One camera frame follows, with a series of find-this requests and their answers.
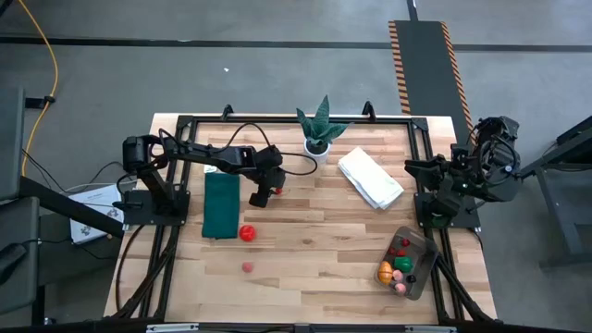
yellow cable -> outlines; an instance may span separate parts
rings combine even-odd
[[[41,29],[39,24],[37,24],[37,20],[35,20],[35,18],[31,14],[31,12],[29,11],[29,9],[25,5],[25,3],[23,2],[23,0],[18,0],[18,1],[20,2],[20,5],[22,6],[22,8],[25,9],[25,12],[27,12],[27,15],[29,15],[29,18],[31,18],[31,21],[35,25],[35,28],[37,28],[37,31],[39,32],[39,34],[43,38],[45,45],[47,45],[47,49],[49,50],[49,54],[52,56],[52,61],[54,62],[55,78],[54,78],[54,87],[52,88],[52,91],[49,93],[49,95],[51,97],[54,97],[54,93],[56,93],[56,88],[57,88],[57,79],[59,78],[59,70],[57,69],[56,55],[54,55],[54,50],[52,49],[52,46],[49,44],[49,42],[47,42],[47,38],[45,38],[45,34],[43,33],[43,30]],[[37,117],[37,120],[35,121],[35,125],[33,125],[33,129],[31,130],[31,135],[29,135],[29,140],[27,141],[27,147],[25,148],[25,152],[27,152],[27,153],[29,152],[29,149],[31,148],[31,143],[33,141],[33,137],[35,136],[35,131],[37,130],[37,125],[39,125],[39,122],[41,121],[41,119],[45,115],[45,112],[47,111],[47,109],[49,109],[49,105],[50,105],[49,102],[45,103],[45,106],[43,107],[43,111]],[[23,176],[26,176],[26,174],[27,174],[27,161],[28,160],[29,159],[25,155],[25,157],[22,160],[22,169],[21,169],[21,174]]]

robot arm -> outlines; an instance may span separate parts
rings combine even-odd
[[[161,155],[153,155],[156,145],[162,146]],[[259,185],[257,193],[251,195],[249,203],[257,207],[265,207],[272,189],[281,189],[286,180],[286,173],[280,167],[281,152],[275,145],[269,145],[257,152],[252,146],[224,146],[215,148],[211,144],[203,145],[194,142],[179,142],[168,136],[160,137],[144,135],[128,137],[123,142],[123,166],[129,173],[141,179],[153,199],[157,212],[171,212],[176,209],[176,192],[173,184],[166,183],[158,169],[164,168],[170,161],[188,161],[217,167],[220,171],[243,175]],[[126,200],[118,203],[124,209],[142,203],[130,203]]]
[[[454,217],[469,195],[485,202],[507,202],[516,195],[520,156],[513,149],[518,123],[507,117],[489,117],[475,126],[475,148],[452,144],[452,159],[443,155],[427,161],[405,161],[405,171],[433,192],[429,210]]]

small tray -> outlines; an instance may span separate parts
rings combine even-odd
[[[409,245],[403,246],[403,240],[409,240]],[[386,261],[392,266],[393,269],[397,269],[395,268],[394,260],[397,257],[396,252],[401,249],[406,252],[405,256],[409,257],[413,264],[413,268],[410,272],[403,273],[403,280],[401,283],[403,283],[406,287],[406,291],[403,296],[409,300],[416,301],[421,297],[422,292],[424,291],[424,286],[427,282],[427,278],[429,278],[432,267],[436,262],[436,258],[438,257],[438,247],[433,241],[427,239],[417,231],[407,227],[400,227],[395,233],[395,236],[390,241],[390,245],[385,251],[380,263]],[[414,283],[410,283],[408,281],[408,276],[410,275],[415,276]],[[378,270],[375,272],[374,278],[381,286],[389,289],[393,293],[398,294],[397,291],[395,291],[396,283],[394,280],[391,280],[388,285],[382,283],[378,279]]]

black clamp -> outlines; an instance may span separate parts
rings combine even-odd
[[[224,107],[224,111],[222,111],[222,121],[226,121],[226,119],[228,118],[228,115],[234,113],[234,110],[232,109],[232,105],[226,105]]]
[[[46,104],[56,102],[54,96],[45,96],[44,98],[25,98],[25,108],[43,109]]]
[[[366,101],[364,104],[364,109],[362,110],[362,115],[368,116],[368,120],[371,122],[376,122],[376,112],[374,111],[374,107],[370,101]]]

succulent plant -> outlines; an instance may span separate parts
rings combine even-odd
[[[313,119],[307,118],[304,112],[297,108],[298,121],[302,125],[302,131],[306,140],[317,147],[332,143],[350,124],[329,123],[329,99],[325,95],[323,102],[318,106]]]

